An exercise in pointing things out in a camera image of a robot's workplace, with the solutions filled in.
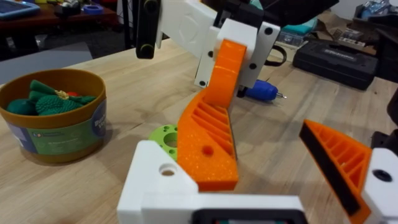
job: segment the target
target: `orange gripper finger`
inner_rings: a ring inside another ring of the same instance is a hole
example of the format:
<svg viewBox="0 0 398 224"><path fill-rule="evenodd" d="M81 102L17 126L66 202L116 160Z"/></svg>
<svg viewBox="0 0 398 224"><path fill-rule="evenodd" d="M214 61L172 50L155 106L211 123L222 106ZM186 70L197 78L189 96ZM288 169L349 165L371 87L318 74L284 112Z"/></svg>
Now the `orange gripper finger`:
<svg viewBox="0 0 398 224"><path fill-rule="evenodd" d="M205 102L228 108L238 82L246 46L230 40L221 43L216 63L211 73Z"/></svg>
<svg viewBox="0 0 398 224"><path fill-rule="evenodd" d="M371 211L361 197L372 150L349 136L305 120L300 138L310 151L352 224Z"/></svg>
<svg viewBox="0 0 398 224"><path fill-rule="evenodd" d="M177 162L200 191L233 190L238 182L228 107L246 47L224 40L210 84L178 121Z"/></svg>

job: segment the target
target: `bowl label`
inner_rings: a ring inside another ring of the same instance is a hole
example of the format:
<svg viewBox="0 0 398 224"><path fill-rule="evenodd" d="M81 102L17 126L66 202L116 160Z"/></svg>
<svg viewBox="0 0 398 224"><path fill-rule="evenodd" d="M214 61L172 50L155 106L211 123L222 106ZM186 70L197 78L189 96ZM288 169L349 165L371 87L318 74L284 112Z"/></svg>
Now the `bowl label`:
<svg viewBox="0 0 398 224"><path fill-rule="evenodd" d="M91 119L73 126L55 129L22 128L8 124L19 143L29 152L60 155L87 148L104 138L106 132L106 100Z"/></svg>

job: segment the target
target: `screw hole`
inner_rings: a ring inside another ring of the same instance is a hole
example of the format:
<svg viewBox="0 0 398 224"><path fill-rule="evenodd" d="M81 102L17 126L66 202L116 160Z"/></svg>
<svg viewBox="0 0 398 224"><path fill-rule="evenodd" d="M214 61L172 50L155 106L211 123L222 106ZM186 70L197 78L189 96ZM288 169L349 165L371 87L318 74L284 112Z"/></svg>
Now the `screw hole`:
<svg viewBox="0 0 398 224"><path fill-rule="evenodd" d="M266 35L271 35L274 32L274 30L271 27L268 27L264 30L264 33Z"/></svg>
<svg viewBox="0 0 398 224"><path fill-rule="evenodd" d="M177 168L173 164L163 164L160 166L159 172L163 176L170 177L177 173Z"/></svg>
<svg viewBox="0 0 398 224"><path fill-rule="evenodd" d="M163 142L169 147L177 147L177 133L168 133L164 136Z"/></svg>
<svg viewBox="0 0 398 224"><path fill-rule="evenodd" d="M377 170L373 170L372 173L375 177L377 177L381 181L392 182L391 175L384 170L377 169Z"/></svg>
<svg viewBox="0 0 398 224"><path fill-rule="evenodd" d="M255 64L255 63L251 63L250 65L249 65L249 68L250 69L256 69L257 68L257 65Z"/></svg>
<svg viewBox="0 0 398 224"><path fill-rule="evenodd" d="M202 153L204 153L205 156L212 156L214 153L214 150L211 146L203 146L201 151Z"/></svg>

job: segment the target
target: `green crochet toy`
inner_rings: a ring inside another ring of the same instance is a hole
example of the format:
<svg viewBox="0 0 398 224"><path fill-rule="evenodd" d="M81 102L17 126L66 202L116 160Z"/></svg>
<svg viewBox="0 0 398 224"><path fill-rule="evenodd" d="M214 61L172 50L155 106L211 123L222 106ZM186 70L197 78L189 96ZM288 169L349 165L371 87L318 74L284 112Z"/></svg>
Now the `green crochet toy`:
<svg viewBox="0 0 398 224"><path fill-rule="evenodd" d="M95 96L70 96L64 91L33 80L30 83L29 99L12 101L7 110L23 115L53 115L78 109L93 101Z"/></svg>

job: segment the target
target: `green 3d-printed part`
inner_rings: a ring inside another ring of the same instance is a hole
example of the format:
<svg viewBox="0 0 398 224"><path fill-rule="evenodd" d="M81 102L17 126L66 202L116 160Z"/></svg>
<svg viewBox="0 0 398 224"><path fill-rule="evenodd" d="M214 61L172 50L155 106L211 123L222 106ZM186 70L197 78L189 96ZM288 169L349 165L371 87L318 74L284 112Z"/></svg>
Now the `green 3d-printed part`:
<svg viewBox="0 0 398 224"><path fill-rule="evenodd" d="M161 126L149 135L174 160L177 161L177 126L168 124Z"/></svg>

